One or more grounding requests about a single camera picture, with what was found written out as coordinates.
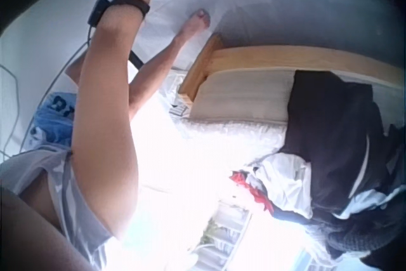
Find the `gray shorts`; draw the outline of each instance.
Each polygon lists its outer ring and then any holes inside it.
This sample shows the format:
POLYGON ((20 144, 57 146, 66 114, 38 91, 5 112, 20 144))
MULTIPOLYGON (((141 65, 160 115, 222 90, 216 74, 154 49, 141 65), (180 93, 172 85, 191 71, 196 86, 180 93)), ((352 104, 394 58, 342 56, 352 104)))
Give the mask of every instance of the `gray shorts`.
POLYGON ((55 145, 16 155, 0 164, 1 184, 19 195, 46 171, 62 233, 92 266, 101 270, 106 265, 105 243, 112 235, 86 204, 70 165, 71 155, 69 149, 55 145))

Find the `leg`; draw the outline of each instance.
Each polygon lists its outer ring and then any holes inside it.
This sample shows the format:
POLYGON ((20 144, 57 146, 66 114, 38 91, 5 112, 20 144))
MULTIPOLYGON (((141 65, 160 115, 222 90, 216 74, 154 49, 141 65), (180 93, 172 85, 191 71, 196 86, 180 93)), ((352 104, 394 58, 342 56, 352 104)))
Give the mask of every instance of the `leg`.
POLYGON ((209 15, 199 10, 182 26, 168 47, 146 63, 129 85, 129 118, 159 89, 182 47, 194 35, 208 28, 209 15))
POLYGON ((138 196, 127 60, 141 22, 141 12, 130 6, 110 7, 102 16, 83 62, 72 137, 79 188, 118 238, 128 227, 138 196))
POLYGON ((82 55, 76 58, 76 60, 71 63, 65 71, 66 75, 69 76, 76 83, 76 85, 79 85, 79 79, 81 78, 82 66, 86 53, 87 51, 83 52, 82 55))

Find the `red fabric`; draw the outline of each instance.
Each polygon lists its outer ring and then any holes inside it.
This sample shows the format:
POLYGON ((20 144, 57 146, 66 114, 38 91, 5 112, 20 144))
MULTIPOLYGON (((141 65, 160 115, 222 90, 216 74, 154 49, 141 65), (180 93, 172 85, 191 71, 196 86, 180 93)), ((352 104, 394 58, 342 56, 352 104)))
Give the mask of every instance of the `red fabric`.
POLYGON ((262 203, 264 205, 264 211, 269 211, 271 214, 273 213, 273 207, 272 203, 269 201, 267 196, 262 193, 260 190, 253 188, 246 182, 246 177, 244 176, 243 173, 234 173, 231 177, 231 180, 233 180, 236 184, 243 186, 249 192, 251 193, 252 196, 254 196, 254 200, 257 203, 262 203))

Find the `white cloth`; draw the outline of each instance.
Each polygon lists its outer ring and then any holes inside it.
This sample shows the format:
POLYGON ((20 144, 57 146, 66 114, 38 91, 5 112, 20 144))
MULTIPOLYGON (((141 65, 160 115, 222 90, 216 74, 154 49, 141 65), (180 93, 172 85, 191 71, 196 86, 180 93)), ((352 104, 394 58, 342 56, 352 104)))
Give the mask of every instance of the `white cloth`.
POLYGON ((378 206, 384 208, 384 204, 386 204, 387 202, 392 200, 394 196, 396 196, 400 192, 404 192, 405 190, 406 185, 399 186, 389 195, 377 192, 376 190, 366 190, 365 192, 362 192, 352 198, 350 203, 340 215, 333 215, 339 219, 348 219, 351 214, 356 214, 367 209, 374 209, 378 206))
POLYGON ((313 216, 310 163, 297 155, 279 153, 265 156, 251 166, 258 167, 255 176, 262 181, 274 205, 307 219, 313 216))

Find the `white wall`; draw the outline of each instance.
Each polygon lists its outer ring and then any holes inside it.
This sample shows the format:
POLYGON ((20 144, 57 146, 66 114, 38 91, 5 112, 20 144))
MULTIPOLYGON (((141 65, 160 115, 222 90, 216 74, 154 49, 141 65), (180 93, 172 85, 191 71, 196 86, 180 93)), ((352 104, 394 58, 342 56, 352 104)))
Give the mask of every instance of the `white wall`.
MULTIPOLYGON (((17 76, 20 88, 20 118, 7 146, 8 154, 18 153, 41 97, 67 60, 85 42, 87 19, 95 1, 39 0, 1 36, 0 63, 17 76)), ((15 118, 16 97, 10 77, 4 76, 4 72, 0 77, 2 150, 15 118)))

